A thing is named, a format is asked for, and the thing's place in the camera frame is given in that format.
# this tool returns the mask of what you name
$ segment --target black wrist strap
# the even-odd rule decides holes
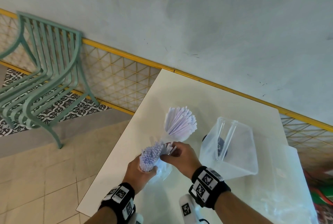
[[[104,197],[98,210],[110,207],[117,216],[117,224],[126,224],[135,213],[134,195],[134,189],[130,184],[121,183]]]
[[[224,179],[216,171],[206,166],[201,166],[194,172],[192,183],[189,193],[201,207],[214,209],[220,194],[226,191],[231,192]]]

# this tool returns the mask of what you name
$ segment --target gray wall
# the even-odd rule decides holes
[[[0,0],[333,124],[332,0]]]

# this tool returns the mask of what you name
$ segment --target metal chair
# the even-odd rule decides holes
[[[31,14],[18,12],[17,15],[20,24],[17,39],[6,51],[0,53],[0,59],[22,44],[36,70],[0,89],[0,115],[11,128],[15,126],[13,122],[28,129],[45,128],[52,134],[60,149],[63,145],[52,126],[88,95],[99,105],[87,84],[81,65],[82,34]],[[24,37],[25,28],[30,35],[30,45]],[[74,90],[79,78],[85,86],[85,93],[49,124],[42,122],[38,115]]]

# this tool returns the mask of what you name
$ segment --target white table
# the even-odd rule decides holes
[[[102,198],[121,183],[127,164],[141,149],[159,140],[165,114],[169,107],[188,106],[197,118],[198,129],[186,141],[199,154],[200,144],[219,116],[238,120],[253,128],[254,138],[274,139],[287,145],[278,110],[247,98],[223,91],[176,73],[161,70],[154,84],[135,112],[94,182],[85,194],[77,211],[92,216]],[[233,193],[245,197],[245,178],[227,181]],[[186,194],[191,181],[173,169],[161,183],[147,185],[134,199],[136,211],[144,224],[183,224],[179,198]],[[216,213],[202,209],[210,223],[220,223]]]

